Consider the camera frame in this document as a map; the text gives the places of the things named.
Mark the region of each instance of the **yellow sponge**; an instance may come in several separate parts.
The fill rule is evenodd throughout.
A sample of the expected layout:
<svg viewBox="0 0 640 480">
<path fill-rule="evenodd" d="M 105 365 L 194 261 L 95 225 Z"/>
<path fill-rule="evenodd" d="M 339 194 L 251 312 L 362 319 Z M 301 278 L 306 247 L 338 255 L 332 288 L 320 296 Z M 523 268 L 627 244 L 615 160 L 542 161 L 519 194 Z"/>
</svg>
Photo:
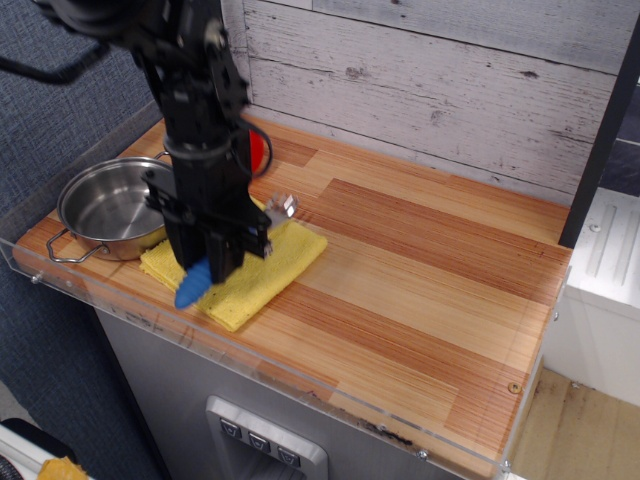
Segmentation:
<svg viewBox="0 0 640 480">
<path fill-rule="evenodd" d="M 246 255 L 244 264 L 223 284 L 212 286 L 196 307 L 227 330 L 235 332 L 262 307 L 293 282 L 327 246 L 327 239 L 294 221 L 288 221 L 269 234 L 273 253 L 265 260 Z M 182 282 L 184 270 L 165 240 L 145 252 L 142 270 L 174 292 Z"/>
</svg>

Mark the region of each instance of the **button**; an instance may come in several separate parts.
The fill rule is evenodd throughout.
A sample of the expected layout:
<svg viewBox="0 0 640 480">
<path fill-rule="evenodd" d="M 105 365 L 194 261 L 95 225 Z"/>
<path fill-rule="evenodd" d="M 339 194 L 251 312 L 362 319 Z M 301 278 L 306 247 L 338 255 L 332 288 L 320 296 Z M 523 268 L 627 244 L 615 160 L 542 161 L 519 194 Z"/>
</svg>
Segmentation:
<svg viewBox="0 0 640 480">
<path fill-rule="evenodd" d="M 222 425 L 222 430 L 224 430 L 224 432 L 230 437 L 242 438 L 242 431 L 240 430 L 240 427 L 237 425 L 234 425 L 229 420 L 225 420 L 224 418 L 221 418 L 220 425 Z"/>
<path fill-rule="evenodd" d="M 300 466 L 300 457 L 295 453 L 290 452 L 289 450 L 285 450 L 282 447 L 278 447 L 278 457 L 287 465 L 291 465 L 292 467 Z"/>
<path fill-rule="evenodd" d="M 271 445 L 269 445 L 269 440 L 265 440 L 264 438 L 257 436 L 255 433 L 249 432 L 249 442 L 251 443 L 251 446 L 253 448 L 257 448 L 261 452 L 271 452 Z"/>
</svg>

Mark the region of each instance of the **black cable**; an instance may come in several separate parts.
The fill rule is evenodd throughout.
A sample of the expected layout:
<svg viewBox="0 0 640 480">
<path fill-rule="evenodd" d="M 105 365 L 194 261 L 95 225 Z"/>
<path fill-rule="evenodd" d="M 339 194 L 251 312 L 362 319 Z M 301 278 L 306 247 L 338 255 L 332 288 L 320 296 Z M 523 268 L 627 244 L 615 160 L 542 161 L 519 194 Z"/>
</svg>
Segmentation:
<svg viewBox="0 0 640 480">
<path fill-rule="evenodd" d="M 30 67 L 20 62 L 0 57 L 0 70 L 20 75 L 21 77 L 37 80 L 38 82 L 51 85 L 64 85 L 77 80 L 93 64 L 101 60 L 109 53 L 109 45 L 105 43 L 96 44 L 91 50 L 84 53 L 74 63 L 65 65 L 58 70 L 45 72 L 37 68 Z"/>
</svg>

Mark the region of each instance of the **button panel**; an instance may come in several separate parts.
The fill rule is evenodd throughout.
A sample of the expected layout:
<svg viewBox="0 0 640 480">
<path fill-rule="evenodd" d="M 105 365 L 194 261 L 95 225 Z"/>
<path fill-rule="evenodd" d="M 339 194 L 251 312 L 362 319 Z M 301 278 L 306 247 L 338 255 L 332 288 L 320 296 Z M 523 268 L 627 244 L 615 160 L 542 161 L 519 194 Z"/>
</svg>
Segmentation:
<svg viewBox="0 0 640 480">
<path fill-rule="evenodd" d="M 207 419 L 219 458 L 233 459 L 230 478 L 239 478 L 247 462 L 265 455 L 281 462 L 277 468 L 292 478 L 329 479 L 327 453 L 291 430 L 213 395 L 207 399 Z M 239 448 L 238 443 L 251 448 Z"/>
</svg>

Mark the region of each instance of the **red object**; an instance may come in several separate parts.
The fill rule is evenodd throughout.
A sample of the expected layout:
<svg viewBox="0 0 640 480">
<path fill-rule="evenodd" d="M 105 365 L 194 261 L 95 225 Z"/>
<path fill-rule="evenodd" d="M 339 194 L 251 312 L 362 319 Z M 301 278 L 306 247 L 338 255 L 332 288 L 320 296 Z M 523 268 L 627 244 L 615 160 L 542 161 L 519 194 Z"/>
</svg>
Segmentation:
<svg viewBox="0 0 640 480">
<path fill-rule="evenodd" d="M 257 172 L 264 158 L 264 142 L 262 137 L 253 130 L 249 130 L 249 145 L 251 146 L 251 171 Z"/>
</svg>

